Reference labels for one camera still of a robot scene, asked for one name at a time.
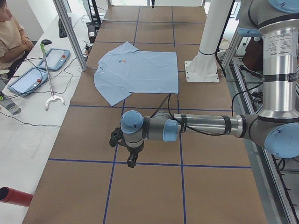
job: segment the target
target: tablet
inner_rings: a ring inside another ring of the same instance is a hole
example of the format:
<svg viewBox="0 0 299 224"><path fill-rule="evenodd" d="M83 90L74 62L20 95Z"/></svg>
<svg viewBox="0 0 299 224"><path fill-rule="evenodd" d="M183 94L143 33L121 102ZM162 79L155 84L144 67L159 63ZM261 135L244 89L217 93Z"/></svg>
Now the tablet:
<svg viewBox="0 0 299 224"><path fill-rule="evenodd" d="M59 70L70 56L70 51L65 49L50 48L46 53L48 69L51 71ZM37 65L38 68L46 70L44 59Z"/></svg>
<svg viewBox="0 0 299 224"><path fill-rule="evenodd" d="M47 72L32 67L13 81L7 88L15 93L27 96L48 80Z"/></svg>

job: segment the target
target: brown cardboard surface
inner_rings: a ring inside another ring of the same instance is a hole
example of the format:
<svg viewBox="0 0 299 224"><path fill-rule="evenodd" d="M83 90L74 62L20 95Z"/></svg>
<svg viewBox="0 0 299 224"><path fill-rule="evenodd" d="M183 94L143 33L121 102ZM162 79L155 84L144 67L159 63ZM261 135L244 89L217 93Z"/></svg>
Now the brown cardboard surface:
<svg viewBox="0 0 299 224"><path fill-rule="evenodd" d="M230 110L231 98L224 77L219 83L188 83L179 72L179 106L181 109Z"/></svg>
<svg viewBox="0 0 299 224"><path fill-rule="evenodd" d="M102 223L112 164L48 161L23 224Z"/></svg>
<svg viewBox="0 0 299 224"><path fill-rule="evenodd" d="M185 71L185 61L192 61L198 54L199 45L176 44L178 70Z"/></svg>
<svg viewBox="0 0 299 224"><path fill-rule="evenodd" d="M163 93L132 93L126 98L126 108L158 108L168 94ZM170 108L177 108L177 94L172 94L170 99Z"/></svg>
<svg viewBox="0 0 299 224"><path fill-rule="evenodd" d="M106 21L135 21L138 20L139 6L113 6L107 9L104 20Z"/></svg>
<svg viewBox="0 0 299 224"><path fill-rule="evenodd" d="M172 22L172 9L163 6L155 6L154 9L142 6L139 22Z"/></svg>
<svg viewBox="0 0 299 224"><path fill-rule="evenodd" d="M250 169L184 168L188 224L266 224Z"/></svg>
<svg viewBox="0 0 299 224"><path fill-rule="evenodd" d="M116 164L106 224L184 223L180 167Z"/></svg>
<svg viewBox="0 0 299 224"><path fill-rule="evenodd" d="M111 132L119 126L121 108L70 107L50 158L113 161Z"/></svg>
<svg viewBox="0 0 299 224"><path fill-rule="evenodd" d="M82 72L75 93L71 99L71 105L85 106L110 106L94 86L93 75L96 70L87 69ZM115 107L122 107L123 102L118 103Z"/></svg>
<svg viewBox="0 0 299 224"><path fill-rule="evenodd" d="M199 46L205 24L201 23L175 23L175 43L197 44Z"/></svg>
<svg viewBox="0 0 299 224"><path fill-rule="evenodd" d="M94 87L98 60L129 41L140 50L176 51L184 71L184 61L197 55L205 20L202 7L108 7L88 60L94 69L80 78L24 224L266 222L240 139L185 133L175 142L146 140L134 169L126 165L125 147L109 145L122 111L151 115L167 94L133 93L110 107ZM172 112L179 106L229 115L230 104L225 78L188 83L179 72Z"/></svg>
<svg viewBox="0 0 299 224"><path fill-rule="evenodd" d="M206 12L203 7L172 7L172 9L174 22L206 22Z"/></svg>
<svg viewBox="0 0 299 224"><path fill-rule="evenodd" d="M136 22L103 21L95 41L134 42L136 25Z"/></svg>
<svg viewBox="0 0 299 224"><path fill-rule="evenodd" d="M136 43L173 43L172 23L138 23Z"/></svg>
<svg viewBox="0 0 299 224"><path fill-rule="evenodd" d="M185 111L180 113L231 116L221 111ZM233 135L208 136L200 133L182 134L184 164L212 166L250 166L244 140Z"/></svg>

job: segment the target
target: water bottle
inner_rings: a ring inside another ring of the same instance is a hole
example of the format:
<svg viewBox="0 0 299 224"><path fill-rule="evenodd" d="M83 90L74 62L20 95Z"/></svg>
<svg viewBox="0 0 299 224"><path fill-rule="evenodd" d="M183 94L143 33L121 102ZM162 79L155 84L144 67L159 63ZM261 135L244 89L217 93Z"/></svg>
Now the water bottle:
<svg viewBox="0 0 299 224"><path fill-rule="evenodd" d="M0 91L0 105L7 109L11 114L16 115L21 112L21 109L7 95Z"/></svg>

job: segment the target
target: table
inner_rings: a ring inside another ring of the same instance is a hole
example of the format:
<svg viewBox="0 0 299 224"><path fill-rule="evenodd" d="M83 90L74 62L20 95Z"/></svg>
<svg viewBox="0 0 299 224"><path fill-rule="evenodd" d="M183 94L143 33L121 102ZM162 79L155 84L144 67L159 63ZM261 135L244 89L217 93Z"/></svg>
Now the table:
<svg viewBox="0 0 299 224"><path fill-rule="evenodd" d="M74 31L81 49L89 42L87 26L81 20L83 15L70 13ZM63 67L52 72L52 77L63 70L76 56L68 38L59 38L58 16L50 24L46 32L41 36L28 58L42 57L39 43L43 39L49 39L52 44L45 46L45 49L62 48L69 49L71 55ZM32 60L37 65L39 60ZM24 62L15 73L15 76L22 75L29 68L33 67L30 62ZM69 66L67 72L62 72L52 79L55 92L63 92L67 83L71 79L65 93L58 94L65 100L65 105L60 101L50 103L49 110L45 111L46 100L50 97L50 92L34 93L29 97L17 97L13 101L22 109L22 112L13 117L31 124L45 124L60 126L68 110L70 100L81 76L81 68L77 60ZM48 82L45 82L37 91L49 91ZM3 92L8 96L14 93L7 88ZM11 115L5 109L0 110L6 115ZM59 127L31 126L24 125L17 120L5 117L0 114L0 187L8 186L14 189L33 194L42 175L44 166L51 152L55 139L59 132ZM8 203L0 203L0 223L20 224L24 219L28 208Z"/></svg>

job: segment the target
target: metal cylinder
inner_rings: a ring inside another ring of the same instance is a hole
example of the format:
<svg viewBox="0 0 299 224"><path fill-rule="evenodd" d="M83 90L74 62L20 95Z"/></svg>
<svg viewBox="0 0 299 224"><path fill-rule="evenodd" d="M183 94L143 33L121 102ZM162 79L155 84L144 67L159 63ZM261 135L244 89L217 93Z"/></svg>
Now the metal cylinder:
<svg viewBox="0 0 299 224"><path fill-rule="evenodd" d="M65 8L65 5L62 1L60 0L53 0L54 5L56 7L56 10L58 12L59 18L61 19L61 22L65 28L65 31L68 35L68 38L71 42L71 46L75 52L75 55L79 61L79 64L81 66L82 71L85 71L87 69L87 64L86 61L83 57L83 54L81 52L80 45L78 43L78 40L76 38L75 32L73 30L73 27L71 25L71 22L69 20L69 17L67 15L67 11Z"/></svg>
<svg viewBox="0 0 299 224"><path fill-rule="evenodd" d="M259 119L295 122L296 68L299 19L276 22L259 29L264 35L263 109Z"/></svg>
<svg viewBox="0 0 299 224"><path fill-rule="evenodd" d="M222 116L193 115L187 114L187 125L201 132L210 134L223 134L226 131L226 123ZM181 114L174 114L175 119L182 121ZM229 117L231 123L230 134L240 137L243 131L242 118L240 115Z"/></svg>

